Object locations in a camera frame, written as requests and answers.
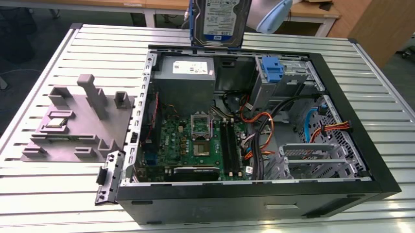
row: blue drive bracket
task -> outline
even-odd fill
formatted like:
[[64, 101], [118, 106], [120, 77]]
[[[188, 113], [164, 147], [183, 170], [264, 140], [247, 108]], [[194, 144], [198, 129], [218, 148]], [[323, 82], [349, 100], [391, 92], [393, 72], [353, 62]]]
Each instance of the blue drive bracket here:
[[285, 75], [285, 66], [277, 57], [262, 57], [262, 68], [267, 74], [267, 81], [278, 83]]

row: hard drive label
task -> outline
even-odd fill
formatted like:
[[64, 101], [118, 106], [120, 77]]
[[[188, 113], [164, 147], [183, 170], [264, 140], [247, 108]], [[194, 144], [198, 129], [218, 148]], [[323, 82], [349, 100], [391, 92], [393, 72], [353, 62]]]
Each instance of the hard drive label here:
[[203, 33], [211, 40], [227, 40], [234, 35], [239, 0], [207, 0]]

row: table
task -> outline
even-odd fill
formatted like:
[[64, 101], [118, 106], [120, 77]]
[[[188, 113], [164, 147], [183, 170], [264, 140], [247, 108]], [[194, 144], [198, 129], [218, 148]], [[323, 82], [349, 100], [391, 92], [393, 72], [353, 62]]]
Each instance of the table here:
[[[147, 27], [154, 28], [156, 26], [155, 15], [184, 15], [188, 0], [0, 0], [0, 6], [143, 13]], [[54, 17], [58, 17], [56, 12], [51, 11], [51, 13]], [[291, 21], [321, 24], [315, 34], [318, 37], [327, 36], [338, 18], [341, 18], [341, 13], [335, 7], [325, 11], [318, 4], [305, 1], [291, 7]]]
[[83, 25], [71, 29], [0, 139], [0, 232], [411, 232], [415, 228], [415, 114], [358, 44], [347, 39], [246, 33], [243, 48], [317, 52], [346, 93], [402, 193], [327, 219], [139, 226], [119, 205], [95, 207], [98, 163], [26, 163], [22, 151], [51, 104], [80, 73], [111, 95], [142, 89], [148, 44], [188, 46], [188, 31]]

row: power supply label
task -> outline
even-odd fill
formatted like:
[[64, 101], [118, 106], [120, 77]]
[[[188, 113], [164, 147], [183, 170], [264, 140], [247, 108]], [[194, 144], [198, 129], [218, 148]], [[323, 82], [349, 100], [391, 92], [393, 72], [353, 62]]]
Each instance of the power supply label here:
[[208, 74], [208, 63], [175, 61], [174, 74]]

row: metal rail table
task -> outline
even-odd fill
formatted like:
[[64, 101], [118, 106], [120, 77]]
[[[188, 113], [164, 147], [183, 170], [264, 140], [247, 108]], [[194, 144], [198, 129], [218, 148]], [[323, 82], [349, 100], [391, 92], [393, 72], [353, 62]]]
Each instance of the metal rail table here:
[[78, 75], [91, 73], [106, 94], [135, 93], [148, 44], [187, 46], [188, 31], [102, 25], [70, 29], [0, 139], [0, 232], [413, 232], [415, 115], [362, 47], [346, 39], [247, 33], [243, 47], [323, 55], [401, 183], [403, 192], [386, 200], [331, 218], [139, 226], [119, 205], [94, 205], [102, 164], [22, 162], [23, 148], [51, 104], [52, 87], [67, 85], [71, 93], [82, 93]]

